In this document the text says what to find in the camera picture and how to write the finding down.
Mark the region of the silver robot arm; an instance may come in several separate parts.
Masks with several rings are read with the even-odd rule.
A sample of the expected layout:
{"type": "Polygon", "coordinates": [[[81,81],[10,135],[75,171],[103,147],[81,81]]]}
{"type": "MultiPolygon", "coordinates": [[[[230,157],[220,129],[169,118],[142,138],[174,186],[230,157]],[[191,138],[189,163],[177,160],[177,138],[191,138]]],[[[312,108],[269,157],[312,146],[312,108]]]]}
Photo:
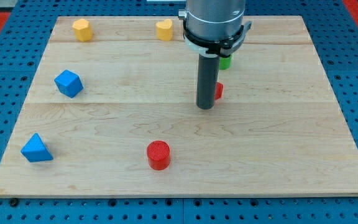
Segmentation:
{"type": "Polygon", "coordinates": [[[178,11],[185,44],[203,57],[230,57],[252,26],[245,9],[245,0],[187,0],[178,11]]]}

